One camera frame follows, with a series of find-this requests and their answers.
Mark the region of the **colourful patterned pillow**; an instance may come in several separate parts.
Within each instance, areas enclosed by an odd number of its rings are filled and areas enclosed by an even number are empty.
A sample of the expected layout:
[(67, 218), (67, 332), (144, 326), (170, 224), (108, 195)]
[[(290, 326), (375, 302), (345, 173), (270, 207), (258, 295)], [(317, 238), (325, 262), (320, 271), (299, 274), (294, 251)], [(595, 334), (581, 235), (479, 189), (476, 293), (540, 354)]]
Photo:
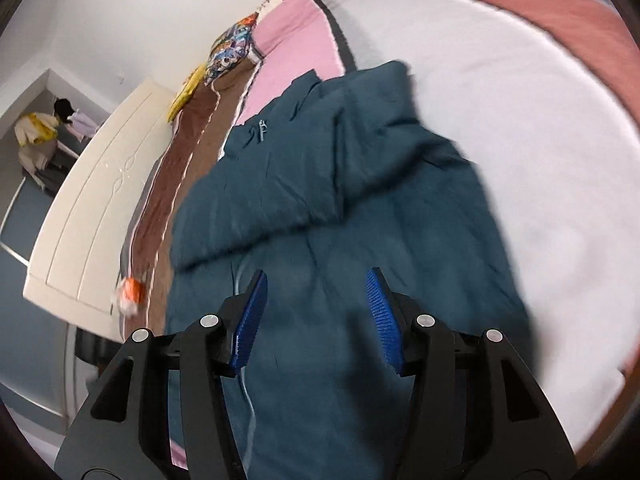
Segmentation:
[(247, 57), (253, 44), (252, 35), (257, 20), (257, 12), (247, 15), (213, 42), (205, 64), (204, 84), (212, 84)]

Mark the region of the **striped patchwork bed blanket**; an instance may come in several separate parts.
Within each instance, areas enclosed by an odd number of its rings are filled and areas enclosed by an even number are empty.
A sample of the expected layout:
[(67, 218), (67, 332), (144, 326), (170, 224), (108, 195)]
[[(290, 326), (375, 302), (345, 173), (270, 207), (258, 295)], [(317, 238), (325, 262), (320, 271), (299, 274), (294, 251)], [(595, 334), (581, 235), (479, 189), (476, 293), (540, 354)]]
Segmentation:
[(428, 128), (482, 174), (539, 339), (544, 391), (578, 462), (639, 399), (639, 51), (601, 0), (271, 0), (250, 54), (183, 104), (126, 236), (165, 327), (175, 213), (233, 126), (298, 76), (406, 62)]

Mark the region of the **teal quilted puffer jacket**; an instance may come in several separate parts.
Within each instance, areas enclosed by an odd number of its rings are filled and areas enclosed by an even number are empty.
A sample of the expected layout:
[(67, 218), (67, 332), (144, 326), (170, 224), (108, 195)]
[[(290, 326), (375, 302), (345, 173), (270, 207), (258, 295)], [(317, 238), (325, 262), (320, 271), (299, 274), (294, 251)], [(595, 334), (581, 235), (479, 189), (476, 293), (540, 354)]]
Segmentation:
[(268, 278), (244, 375), (224, 383), (252, 479), (382, 479), (411, 382), (386, 363), (366, 294), (380, 268), (452, 330), (535, 343), (474, 167), (427, 130), (398, 61), (295, 79), (229, 134), (178, 209), (166, 328)]

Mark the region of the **orange and clear plastic package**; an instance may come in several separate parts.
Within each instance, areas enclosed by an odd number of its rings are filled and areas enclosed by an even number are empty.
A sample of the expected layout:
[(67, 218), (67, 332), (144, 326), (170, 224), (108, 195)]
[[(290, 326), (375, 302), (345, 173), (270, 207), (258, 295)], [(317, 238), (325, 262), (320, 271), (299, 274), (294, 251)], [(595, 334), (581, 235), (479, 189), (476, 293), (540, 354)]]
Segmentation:
[(111, 296), (112, 306), (124, 317), (139, 313), (145, 298), (145, 284), (135, 278), (122, 278)]

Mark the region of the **white bed headboard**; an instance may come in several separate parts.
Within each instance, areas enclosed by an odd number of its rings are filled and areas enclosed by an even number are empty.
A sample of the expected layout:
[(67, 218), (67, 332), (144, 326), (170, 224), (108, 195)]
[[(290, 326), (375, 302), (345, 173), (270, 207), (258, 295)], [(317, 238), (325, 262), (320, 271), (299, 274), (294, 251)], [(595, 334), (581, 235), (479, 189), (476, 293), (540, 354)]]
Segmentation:
[(120, 103), (56, 193), (29, 258), (24, 298), (109, 340), (122, 341), (111, 304), (119, 255), (146, 179), (168, 148), (173, 98), (147, 79)]

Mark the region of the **yellow cloth on bed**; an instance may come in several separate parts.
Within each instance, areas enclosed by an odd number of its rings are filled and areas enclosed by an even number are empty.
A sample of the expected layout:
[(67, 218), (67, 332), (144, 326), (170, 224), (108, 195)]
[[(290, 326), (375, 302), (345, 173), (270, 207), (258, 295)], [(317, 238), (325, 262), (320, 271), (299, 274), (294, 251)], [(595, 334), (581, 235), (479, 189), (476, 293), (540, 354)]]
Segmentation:
[(190, 73), (189, 76), (186, 77), (186, 80), (183, 81), (183, 84), (180, 90), (177, 92), (175, 97), (172, 99), (168, 111), (167, 111), (167, 121), (173, 122), (176, 116), (179, 114), (180, 110), (186, 105), (191, 99), (192, 94), (198, 88), (198, 85), (204, 78), (206, 65), (201, 64), (198, 67), (194, 68), (194, 71)]

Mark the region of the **clothes hanging on rack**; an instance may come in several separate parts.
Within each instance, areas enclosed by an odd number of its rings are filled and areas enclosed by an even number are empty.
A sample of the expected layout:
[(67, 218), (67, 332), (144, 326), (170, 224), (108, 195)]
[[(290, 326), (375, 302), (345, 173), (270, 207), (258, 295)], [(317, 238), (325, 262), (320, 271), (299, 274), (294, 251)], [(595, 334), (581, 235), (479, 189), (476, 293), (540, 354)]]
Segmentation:
[(17, 158), (24, 174), (34, 180), (43, 192), (54, 197), (79, 157), (64, 144), (62, 133), (68, 133), (85, 148), (100, 126), (72, 102), (56, 98), (53, 114), (30, 112), (17, 119), (13, 131), (17, 140)]

